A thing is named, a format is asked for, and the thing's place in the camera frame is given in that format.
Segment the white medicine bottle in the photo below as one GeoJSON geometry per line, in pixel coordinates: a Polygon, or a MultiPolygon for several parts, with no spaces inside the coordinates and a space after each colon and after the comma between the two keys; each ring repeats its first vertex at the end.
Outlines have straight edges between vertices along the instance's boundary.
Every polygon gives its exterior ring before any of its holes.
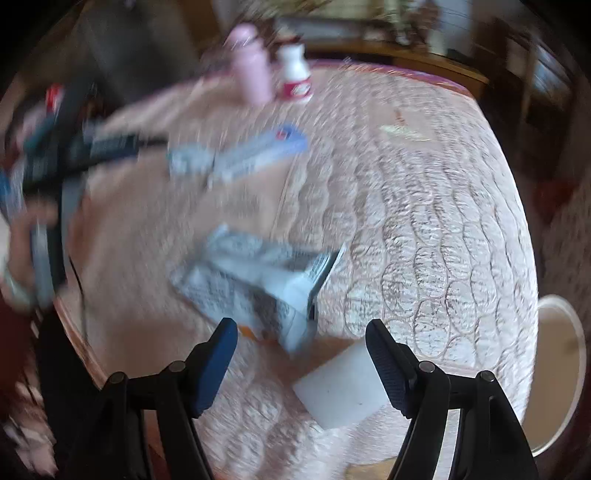
{"type": "Polygon", "coordinates": [[[286,100],[308,102],[312,97],[311,73],[301,43],[283,45],[277,51],[282,66],[281,96],[286,100]]]}

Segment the pink tablecloth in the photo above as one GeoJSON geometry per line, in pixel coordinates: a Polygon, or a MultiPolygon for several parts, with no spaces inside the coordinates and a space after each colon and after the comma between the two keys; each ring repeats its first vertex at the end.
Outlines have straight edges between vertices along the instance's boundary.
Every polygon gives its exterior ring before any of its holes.
{"type": "MultiPolygon", "coordinates": [[[[218,224],[312,248],[345,244],[319,295],[313,355],[291,362],[240,338],[213,407],[196,422],[216,472],[235,479],[340,479],[350,463],[395,456],[408,422],[391,406],[323,431],[290,384],[381,318],[394,338],[450,372],[498,376],[518,417],[529,395],[537,283],[524,211],[476,102],[451,82],[376,66],[317,66],[306,105],[241,106],[231,77],[174,87],[115,114],[108,129],[167,131],[223,149],[291,123],[309,152],[226,187],[171,181],[163,151],[90,179],[93,208],[76,253],[79,292],[58,308],[96,382],[185,358],[212,324],[172,291],[169,272],[218,224]]],[[[437,478],[447,478],[451,414],[437,478]]]]}

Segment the bracelet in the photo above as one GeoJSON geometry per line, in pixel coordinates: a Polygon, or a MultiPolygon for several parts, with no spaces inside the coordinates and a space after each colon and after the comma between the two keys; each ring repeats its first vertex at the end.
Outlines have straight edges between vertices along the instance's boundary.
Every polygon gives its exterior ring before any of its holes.
{"type": "Polygon", "coordinates": [[[32,310],[37,304],[37,299],[13,278],[8,269],[8,262],[4,264],[4,285],[12,297],[11,300],[17,305],[32,310]]]}

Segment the sleeve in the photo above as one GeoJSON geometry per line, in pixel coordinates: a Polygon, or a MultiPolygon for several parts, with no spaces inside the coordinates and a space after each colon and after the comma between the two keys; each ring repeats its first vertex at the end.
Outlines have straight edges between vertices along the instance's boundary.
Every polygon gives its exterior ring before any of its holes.
{"type": "Polygon", "coordinates": [[[31,315],[14,312],[0,296],[0,421],[15,398],[15,386],[31,349],[31,315]]]}

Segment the white bowl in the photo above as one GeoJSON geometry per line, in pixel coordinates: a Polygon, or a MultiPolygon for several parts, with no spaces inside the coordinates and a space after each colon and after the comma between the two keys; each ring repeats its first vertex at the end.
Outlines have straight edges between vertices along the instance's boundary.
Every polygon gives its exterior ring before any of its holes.
{"type": "Polygon", "coordinates": [[[579,403],[587,364],[585,335],[570,303],[557,295],[538,302],[538,346],[523,430],[537,456],[564,432],[579,403]]]}

